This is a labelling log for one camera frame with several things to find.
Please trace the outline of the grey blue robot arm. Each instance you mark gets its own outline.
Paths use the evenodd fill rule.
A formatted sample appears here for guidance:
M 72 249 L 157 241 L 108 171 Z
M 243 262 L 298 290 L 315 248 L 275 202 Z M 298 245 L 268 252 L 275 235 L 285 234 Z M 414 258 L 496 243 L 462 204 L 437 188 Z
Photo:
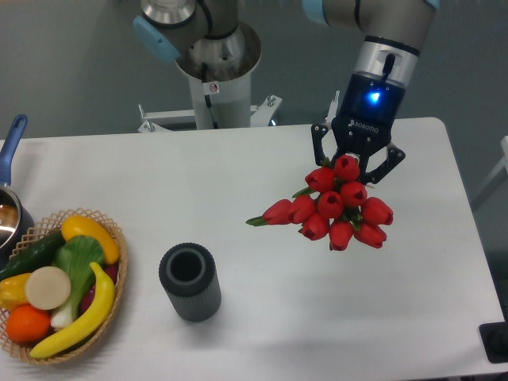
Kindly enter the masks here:
M 327 26 L 352 25 L 365 35 L 339 108 L 312 132 L 314 159 L 332 132 L 337 155 L 360 160 L 360 181 L 378 183 L 405 158 L 391 129 L 435 13 L 437 1 L 304 1 L 306 16 Z M 251 74 L 260 39 L 238 18 L 235 1 L 143 1 L 133 28 L 159 60 L 188 78 L 199 129 L 253 125 Z

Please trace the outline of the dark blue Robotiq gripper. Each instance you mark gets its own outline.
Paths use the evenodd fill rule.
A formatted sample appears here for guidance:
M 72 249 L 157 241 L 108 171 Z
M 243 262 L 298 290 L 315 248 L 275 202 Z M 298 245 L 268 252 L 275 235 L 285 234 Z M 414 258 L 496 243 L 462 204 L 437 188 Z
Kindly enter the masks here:
M 391 128 L 406 89 L 363 75 L 351 76 L 341 107 L 333 122 L 310 127 L 314 161 L 318 166 L 333 166 L 337 157 L 353 153 L 362 165 L 386 147 L 386 159 L 362 175 L 362 184 L 377 184 L 405 158 L 403 150 L 391 143 Z M 335 152 L 329 158 L 323 148 L 325 135 L 334 134 Z

